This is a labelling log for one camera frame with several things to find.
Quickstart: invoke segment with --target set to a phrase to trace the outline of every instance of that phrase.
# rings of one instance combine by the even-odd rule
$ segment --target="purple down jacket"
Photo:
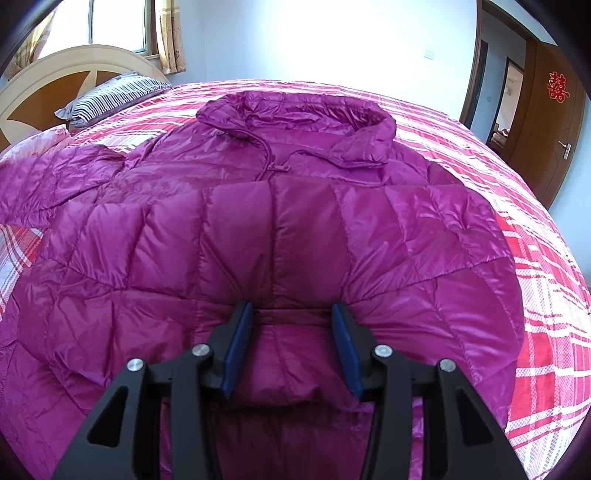
[[[490,205],[395,130],[372,102],[244,92],[127,156],[0,165],[0,223],[47,228],[0,324],[0,430],[34,477],[129,358],[177,357],[242,299],[251,344],[213,414],[226,480],[358,478],[372,406],[343,381],[336,301],[407,358],[454,359],[505,425],[523,337],[511,253]]]

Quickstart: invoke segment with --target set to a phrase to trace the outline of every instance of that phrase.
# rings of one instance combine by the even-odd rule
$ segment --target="door frame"
[[[470,103],[474,88],[476,86],[476,79],[478,75],[478,62],[480,61],[480,42],[482,41],[482,2],[483,0],[476,0],[476,39],[474,42],[474,56],[472,58],[472,71],[470,72],[470,80],[468,81],[468,90],[466,91],[466,99],[460,114],[460,123],[466,125],[468,119],[468,112],[470,110]]]
[[[505,87],[507,85],[507,73],[509,73],[509,65],[513,65],[517,70],[519,70],[521,72],[521,74],[523,74],[524,79],[525,79],[525,70],[522,69],[519,65],[517,65],[516,62],[514,62],[513,60],[511,60],[511,58],[507,57],[507,63],[505,65],[505,77],[503,78],[503,86],[501,87],[501,96],[499,97],[499,104],[496,106],[496,112],[495,112],[495,116],[492,120],[492,125],[491,125],[491,131],[488,134],[488,137],[486,139],[486,145],[490,148],[489,143],[491,142],[491,138],[493,133],[495,132],[495,123],[496,123],[496,119],[499,116],[499,112],[501,111],[501,103],[503,102],[503,95],[505,94]],[[521,101],[521,91],[523,90],[523,82],[521,83],[521,90],[519,91],[519,100],[517,100],[517,105],[519,106],[519,102]],[[511,130],[509,132],[509,135],[511,134],[511,131],[513,131],[513,123],[511,123]]]
[[[505,12],[501,7],[495,5],[491,0],[476,0],[476,42],[474,47],[474,57],[472,59],[472,71],[470,73],[470,80],[468,83],[468,90],[466,92],[466,99],[464,100],[464,107],[462,109],[462,114],[460,115],[460,123],[464,125],[466,125],[468,111],[470,109],[470,102],[472,101],[472,95],[474,93],[474,88],[476,86],[477,80],[478,61],[480,59],[480,42],[482,41],[482,12],[486,12],[489,15],[492,15],[497,20],[503,22],[505,25],[507,25],[507,27],[509,27],[511,30],[513,30],[515,33],[517,33],[526,40],[527,43],[525,52],[524,85],[526,76],[529,76],[527,75],[528,73],[531,74],[531,78],[533,81],[535,71],[535,50],[533,51],[533,55],[531,54],[532,52],[529,52],[530,55],[528,55],[528,51],[532,48],[535,48],[535,43],[539,40],[522,23],[520,23],[514,17]]]
[[[478,100],[480,100],[480,93],[482,92],[482,83],[484,80],[484,71],[486,69],[486,59],[488,57],[488,43],[484,40],[480,41],[480,56],[478,58],[478,68],[476,70],[476,83],[470,99],[470,105],[466,115],[464,125],[466,128],[470,128],[476,115],[476,107],[478,106]]]

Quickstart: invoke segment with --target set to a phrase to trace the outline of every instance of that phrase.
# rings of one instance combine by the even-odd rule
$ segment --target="door handle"
[[[564,148],[564,158],[565,160],[568,160],[569,155],[570,155],[570,149],[573,147],[570,143],[567,144],[563,144],[561,141],[558,142],[560,144],[560,146],[562,148]]]

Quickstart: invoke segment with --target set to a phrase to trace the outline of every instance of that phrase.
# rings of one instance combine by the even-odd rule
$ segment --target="red plaid bedsheet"
[[[381,95],[304,82],[236,80],[174,87],[76,136],[128,152],[191,121],[206,102],[245,89],[349,95],[378,103],[398,124],[397,140],[436,161],[484,196],[515,257],[525,314],[515,394],[506,435],[530,479],[548,474],[591,404],[591,297],[554,222],[491,150],[443,113]],[[0,227],[0,313],[41,232]]]

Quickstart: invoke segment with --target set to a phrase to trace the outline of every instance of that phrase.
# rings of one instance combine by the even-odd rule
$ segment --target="doorway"
[[[586,98],[583,85],[556,45],[540,41],[489,0],[483,0],[480,13],[477,42],[488,42],[487,60],[475,113],[470,123],[467,116],[463,123],[549,208],[579,139]],[[487,37],[486,22],[502,31],[493,41],[505,50]],[[496,69],[489,69],[493,64]],[[491,79],[496,82],[494,89]],[[476,90],[477,82],[474,66],[469,91]]]
[[[496,109],[491,133],[486,142],[486,145],[500,157],[502,157],[503,148],[511,133],[522,85],[523,69],[507,57],[501,98]]]

